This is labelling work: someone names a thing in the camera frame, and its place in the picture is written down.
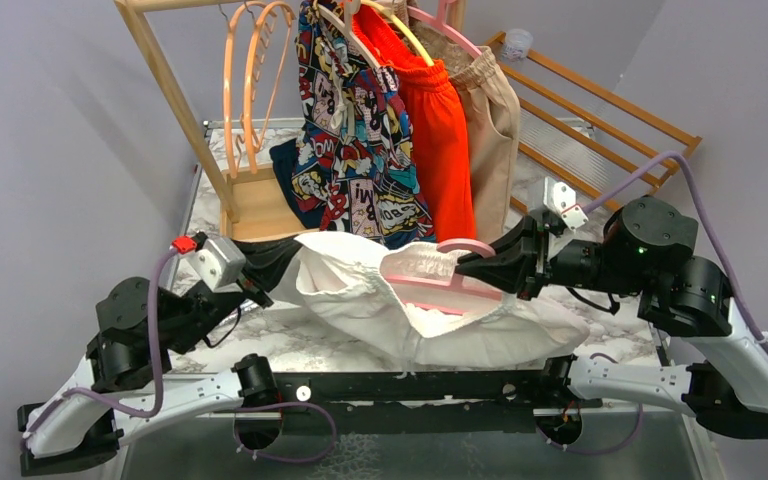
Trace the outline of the white shorts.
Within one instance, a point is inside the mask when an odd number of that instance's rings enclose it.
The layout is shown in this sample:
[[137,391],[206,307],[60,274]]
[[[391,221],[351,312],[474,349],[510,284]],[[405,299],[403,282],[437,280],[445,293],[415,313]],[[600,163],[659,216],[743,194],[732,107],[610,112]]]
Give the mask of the white shorts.
[[419,286],[385,275],[449,280],[465,250],[441,253],[414,242],[390,250],[346,232],[304,233],[277,287],[276,301],[400,360],[421,365],[496,369],[572,353],[590,334],[587,322],[553,299],[499,301]]

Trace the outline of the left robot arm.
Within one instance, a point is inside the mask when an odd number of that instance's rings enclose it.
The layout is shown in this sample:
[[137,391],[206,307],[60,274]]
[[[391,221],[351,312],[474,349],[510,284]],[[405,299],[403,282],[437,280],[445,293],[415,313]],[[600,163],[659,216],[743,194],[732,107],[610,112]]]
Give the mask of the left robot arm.
[[173,240],[156,263],[188,256],[204,266],[178,295],[158,274],[130,277],[96,307],[98,333],[72,376],[47,401],[17,411],[20,471],[25,477],[74,473],[113,459],[140,433],[180,419],[241,406],[258,411],[281,401],[268,360],[249,354],[229,370],[171,390],[172,353],[191,351],[246,302],[267,308],[300,250],[294,237],[242,242],[205,233]]

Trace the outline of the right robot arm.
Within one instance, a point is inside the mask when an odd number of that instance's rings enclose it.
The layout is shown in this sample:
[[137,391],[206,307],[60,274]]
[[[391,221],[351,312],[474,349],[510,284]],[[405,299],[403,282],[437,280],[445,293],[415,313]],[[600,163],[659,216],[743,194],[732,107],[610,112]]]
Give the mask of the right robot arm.
[[735,439],[768,439],[768,342],[755,337],[721,264],[694,253],[698,222],[650,196],[615,212],[599,242],[567,239],[560,218],[526,217],[493,244],[469,254],[459,275],[522,300],[548,285],[634,296],[641,320],[694,346],[703,361],[646,367],[569,355],[547,361],[539,398],[618,399],[670,409]]

